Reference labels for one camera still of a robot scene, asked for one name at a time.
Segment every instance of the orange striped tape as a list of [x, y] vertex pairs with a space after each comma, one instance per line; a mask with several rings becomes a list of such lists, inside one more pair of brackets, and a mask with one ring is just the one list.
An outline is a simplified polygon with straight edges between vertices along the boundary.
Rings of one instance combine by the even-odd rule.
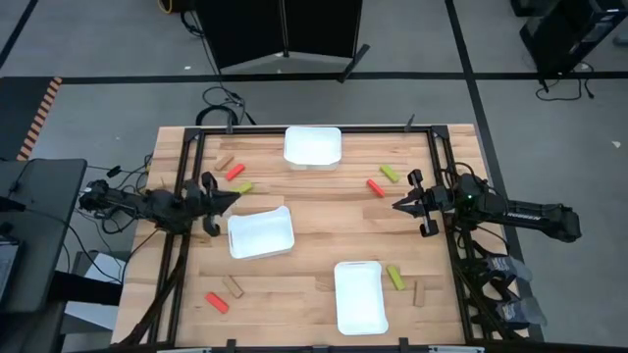
[[26, 161], [30, 157], [32, 149], [35, 147], [35, 143], [37, 142], [37, 137], [39, 137], [39, 134], [43, 129], [43, 125], [46, 123], [48, 113], [50, 113], [50, 109], [52, 108], [52, 104], [55, 101], [57, 92], [61, 87], [61, 81], [62, 80], [60, 77], [54, 77], [48, 84], [46, 94], [44, 94], [41, 103], [39, 104], [39, 109], [37, 109], [37, 113], [32, 118], [30, 129], [26, 134], [26, 138], [24, 139], [24, 143], [22, 144], [20, 153], [18, 153], [18, 161]]

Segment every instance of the red block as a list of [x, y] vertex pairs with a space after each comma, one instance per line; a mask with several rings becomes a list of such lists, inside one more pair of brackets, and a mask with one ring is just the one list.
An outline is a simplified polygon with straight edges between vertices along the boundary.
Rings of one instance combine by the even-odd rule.
[[371, 190], [373, 190], [373, 192], [375, 192], [378, 196], [384, 197], [384, 190], [376, 184], [375, 181], [368, 179], [366, 180], [366, 184], [369, 185]]
[[223, 314], [227, 314], [229, 311], [229, 305], [223, 301], [218, 295], [214, 294], [214, 292], [209, 292], [205, 295], [205, 300], [209, 302], [209, 304], [213, 305], [214, 308], [218, 309], [219, 312]]
[[227, 173], [227, 180], [231, 181], [234, 177], [237, 177], [238, 174], [242, 173], [244, 170], [244, 165], [240, 164], [235, 166], [232, 170]]

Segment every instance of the yellow-green block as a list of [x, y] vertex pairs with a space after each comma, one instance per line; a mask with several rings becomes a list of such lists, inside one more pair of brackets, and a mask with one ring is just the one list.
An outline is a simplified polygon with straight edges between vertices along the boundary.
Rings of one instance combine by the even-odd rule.
[[386, 175], [392, 182], [398, 182], [399, 176], [393, 171], [391, 166], [383, 165], [380, 167], [380, 171]]
[[399, 271], [396, 269], [395, 266], [393, 265], [386, 266], [386, 271], [389, 273], [389, 276], [391, 277], [391, 280], [392, 280], [392, 284], [394, 284], [394, 287], [396, 288], [396, 290], [405, 289], [405, 284], [403, 283], [403, 279], [401, 279], [401, 275], [399, 274]]
[[250, 181], [245, 182], [244, 184], [238, 186], [238, 187], [234, 187], [232, 189], [232, 191], [235, 192], [239, 192], [239, 193], [244, 193], [244, 192], [248, 192], [253, 188], [253, 183]]

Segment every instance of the white plastic container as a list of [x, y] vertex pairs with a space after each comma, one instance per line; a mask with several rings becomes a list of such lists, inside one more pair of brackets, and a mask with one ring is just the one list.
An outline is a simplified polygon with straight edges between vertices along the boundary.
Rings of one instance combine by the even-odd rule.
[[382, 334], [389, 329], [384, 310], [382, 265], [341, 262], [334, 268], [338, 330], [344, 335]]
[[286, 253], [294, 246], [290, 210], [250, 216], [231, 216], [227, 221], [229, 250], [234, 259], [259, 259]]
[[291, 126], [286, 129], [284, 158], [291, 169], [333, 171], [341, 157], [339, 128]]

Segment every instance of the wooden tabletop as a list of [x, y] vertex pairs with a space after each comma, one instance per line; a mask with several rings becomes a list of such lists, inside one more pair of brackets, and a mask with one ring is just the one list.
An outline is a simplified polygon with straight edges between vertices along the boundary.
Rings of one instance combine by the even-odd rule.
[[[456, 161], [486, 177], [474, 126], [449, 126], [449, 133]], [[174, 188], [182, 140], [183, 127], [159, 130], [149, 188]], [[333, 172], [291, 171], [283, 149], [282, 135], [212, 135], [206, 140], [202, 172], [212, 172], [219, 188], [231, 189], [246, 181], [255, 185], [232, 206], [232, 214], [249, 215], [286, 205], [295, 244], [284, 255], [236, 260], [230, 255], [226, 236], [211, 238], [196, 222], [177, 346], [225, 346], [228, 338], [235, 338], [239, 346], [395, 345], [400, 337], [408, 337], [410, 344], [464, 342], [445, 236], [421, 237], [421, 220], [391, 208], [410, 190], [405, 176], [413, 169], [423, 171], [425, 187], [435, 183], [425, 134], [344, 134], [342, 160]], [[190, 166], [194, 150], [192, 146]], [[229, 153], [235, 159], [215, 172], [214, 165]], [[444, 161], [444, 152], [440, 153]], [[226, 172], [239, 163], [246, 165], [246, 170], [226, 181]], [[401, 176], [398, 183], [379, 171], [383, 164]], [[369, 178], [385, 190], [385, 198], [376, 197], [366, 186]], [[438, 214], [434, 216], [443, 230]], [[225, 219], [218, 223], [224, 233]], [[501, 232], [498, 226], [486, 227]], [[152, 230], [152, 224], [140, 222], [134, 246]], [[499, 239], [481, 230], [474, 232], [474, 238], [489, 250], [504, 251]], [[158, 233], [131, 259], [113, 342], [130, 332], [153, 300], [163, 244], [164, 234]], [[366, 260], [378, 261], [384, 268], [397, 266], [406, 289], [395, 290], [388, 275], [382, 273], [388, 332], [345, 336], [337, 327], [334, 266], [341, 261]], [[244, 291], [239, 299], [223, 284], [225, 275], [232, 276]], [[413, 305], [416, 280], [425, 286], [422, 307]], [[204, 296], [209, 291], [229, 304], [227, 314], [207, 303]], [[164, 310], [162, 338], [169, 305]]]

